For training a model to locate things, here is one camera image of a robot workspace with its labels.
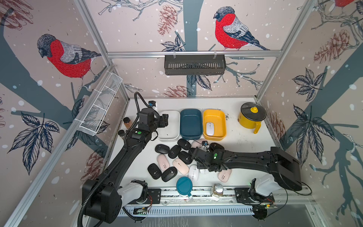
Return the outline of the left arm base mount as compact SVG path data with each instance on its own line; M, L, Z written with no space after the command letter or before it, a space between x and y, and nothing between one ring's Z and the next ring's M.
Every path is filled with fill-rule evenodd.
M146 197L142 197L141 199L136 199L129 204L137 204L137 205L150 205L150 204L160 204L161 201L161 189L151 188L148 189Z

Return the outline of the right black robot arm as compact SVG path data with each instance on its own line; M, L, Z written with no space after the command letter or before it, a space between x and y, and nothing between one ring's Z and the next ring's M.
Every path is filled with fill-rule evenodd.
M200 148L191 148L190 153L192 159L199 163L200 169L210 172L248 169L266 173L264 177L253 180L251 195L267 197L280 188L297 192L302 190L300 162L278 147L257 153L231 152L217 148L204 151Z

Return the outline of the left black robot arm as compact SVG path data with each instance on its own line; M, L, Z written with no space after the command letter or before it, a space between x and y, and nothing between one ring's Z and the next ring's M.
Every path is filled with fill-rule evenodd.
M87 180L82 186L82 205L77 220L79 227L83 225L84 216L97 219L97 227L104 222L110 224L125 205L148 199L146 182L133 180L125 187L121 187L120 183L138 154L148 142L153 141L152 134L158 128L168 126L168 115L160 115L156 102L146 102L139 92L135 92L134 99L140 99L146 107L141 109L139 103L135 103L137 117L124 135L122 149L96 179Z

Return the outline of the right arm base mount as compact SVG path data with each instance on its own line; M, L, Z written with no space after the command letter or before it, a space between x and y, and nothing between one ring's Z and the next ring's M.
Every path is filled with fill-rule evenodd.
M262 196L257 193L251 193L247 187L234 188L237 203L244 205L265 205L275 202L273 194L269 196Z

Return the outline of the white mouse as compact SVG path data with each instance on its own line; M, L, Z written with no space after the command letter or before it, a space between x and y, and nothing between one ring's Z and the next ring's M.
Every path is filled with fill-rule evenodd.
M214 136L215 134L215 126L213 122L207 122L206 123L206 134L208 136Z
M188 173L188 178L193 182L197 182L199 177L199 170L198 170L198 166L193 164L190 166L189 168L189 173Z
M206 175L206 174L208 174L208 173L209 173L209 171L208 171L207 169L200 169L200 170L199 170L199 173L200 173L200 174L203 174L203 175Z

